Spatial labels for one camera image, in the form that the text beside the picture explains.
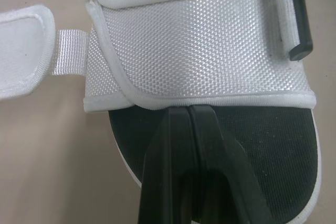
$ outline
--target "beige floor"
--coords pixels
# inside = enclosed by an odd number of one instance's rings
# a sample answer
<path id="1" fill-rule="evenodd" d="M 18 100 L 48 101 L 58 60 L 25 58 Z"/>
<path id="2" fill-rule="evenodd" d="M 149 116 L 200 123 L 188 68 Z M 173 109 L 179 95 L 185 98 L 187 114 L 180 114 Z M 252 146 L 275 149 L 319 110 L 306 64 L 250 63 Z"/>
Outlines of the beige floor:
<path id="1" fill-rule="evenodd" d="M 89 31 L 82 0 L 0 0 L 0 12 L 43 3 L 57 28 Z M 336 1 L 307 0 L 314 52 L 304 61 L 318 97 L 323 184 L 308 223 L 336 223 Z M 48 77 L 0 104 L 0 223 L 136 223 L 140 189 L 107 113 L 85 114 L 83 77 Z"/>

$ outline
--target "white webbing loop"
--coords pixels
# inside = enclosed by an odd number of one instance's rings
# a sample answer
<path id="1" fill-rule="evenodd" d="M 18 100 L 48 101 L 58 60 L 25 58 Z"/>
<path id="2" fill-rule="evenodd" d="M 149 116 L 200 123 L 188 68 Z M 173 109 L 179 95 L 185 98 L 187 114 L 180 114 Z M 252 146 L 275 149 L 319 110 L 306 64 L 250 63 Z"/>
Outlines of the white webbing loop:
<path id="1" fill-rule="evenodd" d="M 57 33 L 50 74 L 86 75 L 89 36 L 82 30 L 60 30 Z"/>
<path id="2" fill-rule="evenodd" d="M 293 0 L 276 0 L 279 25 L 285 54 L 300 44 L 298 25 L 295 16 Z"/>

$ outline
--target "plastic buckle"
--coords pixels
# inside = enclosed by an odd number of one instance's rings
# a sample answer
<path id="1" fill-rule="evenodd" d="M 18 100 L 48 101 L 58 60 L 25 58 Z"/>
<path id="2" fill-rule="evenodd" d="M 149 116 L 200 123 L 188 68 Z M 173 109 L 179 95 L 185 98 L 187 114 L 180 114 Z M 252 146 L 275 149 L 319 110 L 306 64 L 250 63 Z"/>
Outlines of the plastic buckle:
<path id="1" fill-rule="evenodd" d="M 308 14 L 305 0 L 293 0 L 296 21 L 298 25 L 300 44 L 294 47 L 290 52 L 290 60 L 302 60 L 313 50 L 313 41 L 310 34 Z"/>

